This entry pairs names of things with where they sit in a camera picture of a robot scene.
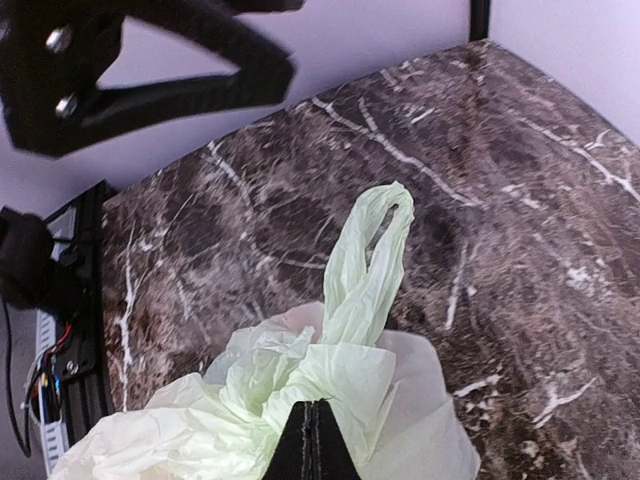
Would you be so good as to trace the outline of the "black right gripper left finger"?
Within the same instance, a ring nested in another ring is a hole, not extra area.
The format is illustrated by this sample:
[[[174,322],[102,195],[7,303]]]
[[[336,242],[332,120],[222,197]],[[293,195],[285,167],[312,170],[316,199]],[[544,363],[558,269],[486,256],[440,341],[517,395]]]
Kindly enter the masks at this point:
[[[312,439],[313,403],[296,402],[264,474],[264,480],[310,479]]]

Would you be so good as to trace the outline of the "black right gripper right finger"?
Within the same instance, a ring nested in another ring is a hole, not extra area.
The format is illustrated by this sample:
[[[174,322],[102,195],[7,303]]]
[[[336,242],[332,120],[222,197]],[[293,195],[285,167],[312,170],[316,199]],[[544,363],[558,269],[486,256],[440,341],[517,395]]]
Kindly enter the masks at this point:
[[[360,480],[331,405],[312,403],[310,421],[310,478]]]

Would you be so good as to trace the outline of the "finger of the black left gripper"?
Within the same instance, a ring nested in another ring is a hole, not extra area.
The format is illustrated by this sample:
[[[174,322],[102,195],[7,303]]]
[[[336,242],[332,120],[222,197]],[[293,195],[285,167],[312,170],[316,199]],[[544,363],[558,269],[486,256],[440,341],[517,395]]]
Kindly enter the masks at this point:
[[[60,158],[137,130],[184,117],[281,103],[293,80],[285,58],[213,75],[131,88],[93,90],[71,98],[74,108],[59,115],[40,101],[6,108],[6,125],[18,150]]]
[[[210,79],[210,90],[224,99],[239,87],[256,105],[277,104],[294,76],[290,54],[237,17],[302,6],[300,1],[4,1],[2,101],[14,104],[25,94],[40,105],[87,99],[119,56],[122,26],[131,17],[235,65],[234,74]]]

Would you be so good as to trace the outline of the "light green plastic bag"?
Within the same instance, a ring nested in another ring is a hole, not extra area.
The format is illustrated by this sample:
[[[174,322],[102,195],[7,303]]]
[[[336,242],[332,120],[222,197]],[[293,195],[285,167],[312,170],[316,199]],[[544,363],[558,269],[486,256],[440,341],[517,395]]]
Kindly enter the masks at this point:
[[[424,337],[386,328],[414,203],[398,183],[356,200],[324,298],[235,331],[205,373],[102,418],[55,479],[259,479],[290,412],[325,400],[363,479],[473,479],[479,455]]]

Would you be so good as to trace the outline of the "black rear right frame post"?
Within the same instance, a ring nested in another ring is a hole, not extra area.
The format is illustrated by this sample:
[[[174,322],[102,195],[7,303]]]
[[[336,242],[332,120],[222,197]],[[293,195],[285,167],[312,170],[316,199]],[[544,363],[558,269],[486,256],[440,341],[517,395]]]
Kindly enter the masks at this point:
[[[490,24],[491,0],[470,1],[469,41],[480,41],[488,38]]]

